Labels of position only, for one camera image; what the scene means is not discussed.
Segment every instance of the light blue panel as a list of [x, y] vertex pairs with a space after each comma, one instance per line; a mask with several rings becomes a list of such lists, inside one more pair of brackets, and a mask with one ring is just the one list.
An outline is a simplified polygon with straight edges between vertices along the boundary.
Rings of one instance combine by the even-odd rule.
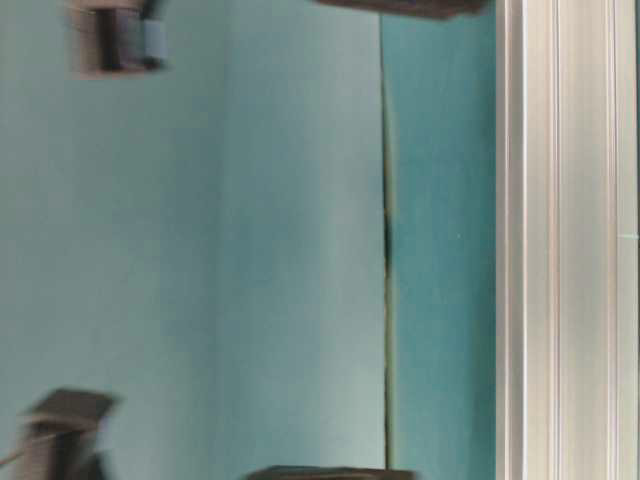
[[381, 466], [378, 19], [167, 7], [169, 71], [85, 81], [0, 6], [0, 451], [66, 384], [125, 398], [113, 480]]
[[495, 478], [495, 13], [385, 17], [394, 466]]

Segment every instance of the teal panel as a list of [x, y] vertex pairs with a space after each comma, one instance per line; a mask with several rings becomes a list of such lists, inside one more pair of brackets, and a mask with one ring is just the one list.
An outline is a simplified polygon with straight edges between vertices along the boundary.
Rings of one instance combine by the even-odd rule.
[[60, 7], [0, 5], [0, 452], [71, 385], [112, 480], [382, 465], [377, 17], [169, 1], [169, 71], [86, 81]]
[[495, 478], [495, 13], [383, 19], [394, 322], [392, 452]]

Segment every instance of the blurry object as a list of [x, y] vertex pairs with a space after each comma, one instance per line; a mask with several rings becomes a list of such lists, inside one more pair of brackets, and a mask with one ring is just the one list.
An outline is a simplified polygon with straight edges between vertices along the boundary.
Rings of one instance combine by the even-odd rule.
[[415, 475], [407, 470], [271, 467], [252, 473], [247, 480], [415, 480]]
[[479, 13], [489, 0], [316, 0], [327, 5], [373, 10], [380, 13], [447, 19]]
[[20, 446], [0, 466], [16, 460], [16, 480], [104, 480], [94, 448], [115, 403], [100, 393], [54, 391], [26, 412]]
[[67, 0], [73, 70], [89, 76], [131, 74], [165, 65], [157, 18], [161, 0]]

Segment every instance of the silver metal frame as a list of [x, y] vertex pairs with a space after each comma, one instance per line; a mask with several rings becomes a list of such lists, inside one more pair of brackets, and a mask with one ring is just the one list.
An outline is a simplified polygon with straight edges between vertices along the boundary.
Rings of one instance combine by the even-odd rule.
[[497, 479], [635, 480], [635, 0], [497, 28]]

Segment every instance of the wire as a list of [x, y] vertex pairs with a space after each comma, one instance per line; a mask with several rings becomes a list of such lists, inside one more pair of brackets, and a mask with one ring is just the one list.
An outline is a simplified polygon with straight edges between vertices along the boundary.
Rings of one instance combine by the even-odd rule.
[[11, 462], [20, 458], [24, 453], [24, 450], [16, 450], [12, 454], [0, 459], [0, 468], [9, 465]]

